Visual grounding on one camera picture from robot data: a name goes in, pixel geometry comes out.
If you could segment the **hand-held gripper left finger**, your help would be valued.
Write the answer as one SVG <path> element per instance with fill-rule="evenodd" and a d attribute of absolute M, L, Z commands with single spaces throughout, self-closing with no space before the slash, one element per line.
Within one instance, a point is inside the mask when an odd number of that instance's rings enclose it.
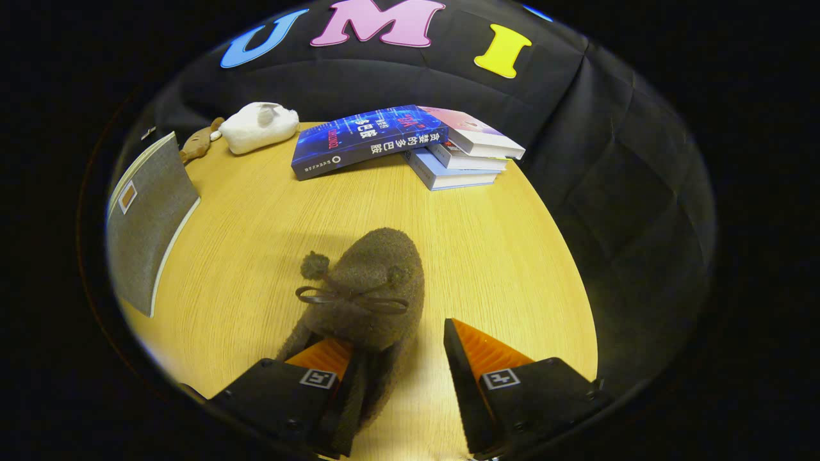
<path fill-rule="evenodd" d="M 331 459 L 349 457 L 367 388 L 367 353 L 325 338 L 261 359 L 209 403 L 261 435 Z"/>

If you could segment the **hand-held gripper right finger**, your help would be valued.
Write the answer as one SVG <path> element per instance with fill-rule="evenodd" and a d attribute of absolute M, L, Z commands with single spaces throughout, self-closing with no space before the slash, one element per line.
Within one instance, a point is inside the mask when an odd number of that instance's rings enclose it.
<path fill-rule="evenodd" d="M 612 405 L 600 380 L 587 380 L 560 358 L 533 360 L 455 318 L 443 324 L 443 347 L 475 457 L 524 455 Z"/>

